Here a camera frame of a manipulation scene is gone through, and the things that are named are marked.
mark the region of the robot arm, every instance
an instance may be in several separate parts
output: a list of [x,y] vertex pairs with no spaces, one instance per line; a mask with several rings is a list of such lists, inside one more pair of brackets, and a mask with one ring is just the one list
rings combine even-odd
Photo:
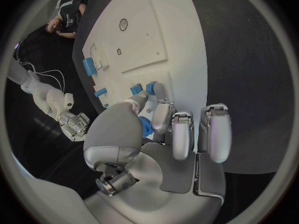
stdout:
[[73,95],[64,94],[49,84],[40,82],[32,71],[26,71],[16,60],[12,60],[8,76],[19,84],[21,89],[33,96],[34,103],[47,115],[59,122],[62,132],[72,141],[84,141],[86,128],[90,120],[80,113],[72,114],[69,110],[74,105]]

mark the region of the white robot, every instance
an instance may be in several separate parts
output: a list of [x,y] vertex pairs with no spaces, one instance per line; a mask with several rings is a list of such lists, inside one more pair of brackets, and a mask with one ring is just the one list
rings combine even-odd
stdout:
[[32,94],[35,104],[59,122],[68,138],[84,140],[84,158],[99,172],[100,189],[84,202],[99,223],[213,223],[224,202],[221,163],[228,158],[232,141],[224,104],[201,109],[200,138],[194,150],[192,112],[178,112],[167,100],[164,86],[156,83],[153,142],[142,146],[138,114],[148,100],[146,91],[106,109],[86,134],[89,119],[69,111],[74,104],[71,94],[41,83],[17,61],[11,64],[8,78]]

